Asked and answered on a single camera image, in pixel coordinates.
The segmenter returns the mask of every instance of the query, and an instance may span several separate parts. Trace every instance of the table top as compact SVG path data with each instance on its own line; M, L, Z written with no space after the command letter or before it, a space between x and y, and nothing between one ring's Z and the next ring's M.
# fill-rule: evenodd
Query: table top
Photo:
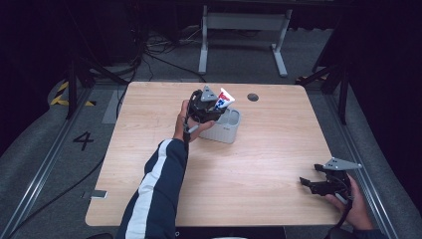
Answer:
M205 138L191 142L180 192L177 226L335 224L339 214L299 177L324 181L314 164L331 154L303 87L206 84L224 88L242 119L233 143ZM131 83L112 134L86 221L119 225L138 187L145 163L171 138L181 102L199 83ZM258 95L257 102L247 95Z

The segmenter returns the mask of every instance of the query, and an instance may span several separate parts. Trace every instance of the gray carpet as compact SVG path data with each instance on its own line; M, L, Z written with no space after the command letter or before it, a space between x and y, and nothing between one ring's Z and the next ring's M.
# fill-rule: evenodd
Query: gray carpet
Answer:
M289 76L283 79L278 75L269 49L273 39L277 39L275 33L261 32L256 37L223 31L213 33L210 37L208 68L204 79L210 83L293 84L297 77L312 73L311 69L329 35L330 31L289 31L282 48ZM170 53L154 56L196 72L199 53L200 44L193 42ZM200 81L195 74L156 59L144 56L144 60L135 76L136 81ZM47 101L51 100L58 86L59 84L52 89ZM318 83L312 84L308 87L308 92L329 149L338 158L351 159L351 152L335 126L338 118L329 111L327 97L316 91L317 86ZM102 159L114 127L116 92L119 91L121 96L123 90L123 87L115 84L97 84L94 87L89 100L96 101L97 105L83 107L75 119L31 212L76 183ZM26 188L48 154L65 123L66 113L67 107L51 106L0 158L0 231L3 231L13 216ZM420 214L377 146L352 92L348 96L346 120L346 128L396 231L397 235L390 235L391 238L422 238ZM90 139L94 141L82 150L83 144L73 140L85 132L89 132ZM90 227L85 223L90 202L83 199L82 195L94 189L99 173L99 170L95 171L79 186L36 215L18 231L16 238L88 238L103 232L114 234L116 227ZM328 228L329 226L290 226L286 227L287 238L323 238Z

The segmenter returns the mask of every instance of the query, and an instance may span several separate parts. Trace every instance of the yellow and black tape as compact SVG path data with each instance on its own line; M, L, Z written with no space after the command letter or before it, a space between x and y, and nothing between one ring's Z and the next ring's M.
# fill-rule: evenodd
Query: yellow and black tape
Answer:
M56 95L54 96L52 102L50 103L51 106L53 106L53 105L68 106L69 105L68 100L62 100L62 95L65 92L65 90L68 88L68 86L69 86L68 80L64 80L62 82L62 85L57 90ZM97 104L97 102L87 101L85 103L85 106L86 107L94 107L96 104Z

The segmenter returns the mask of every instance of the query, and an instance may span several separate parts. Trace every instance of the small white box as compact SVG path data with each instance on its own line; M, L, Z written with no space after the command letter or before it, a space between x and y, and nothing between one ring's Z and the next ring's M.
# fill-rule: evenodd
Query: small white box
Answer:
M232 143L235 141L240 119L241 115L239 111L228 108L215 122L214 126L202 131L199 136L216 141Z

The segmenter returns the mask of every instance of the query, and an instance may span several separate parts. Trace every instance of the jacket sleeve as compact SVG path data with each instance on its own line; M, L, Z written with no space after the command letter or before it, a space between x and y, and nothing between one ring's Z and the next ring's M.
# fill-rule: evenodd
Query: jacket sleeve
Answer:
M145 165L115 238L174 238L179 192L187 164L183 141L167 139Z
M387 236L382 234L379 229L375 230L353 230L353 235L359 239L388 239Z

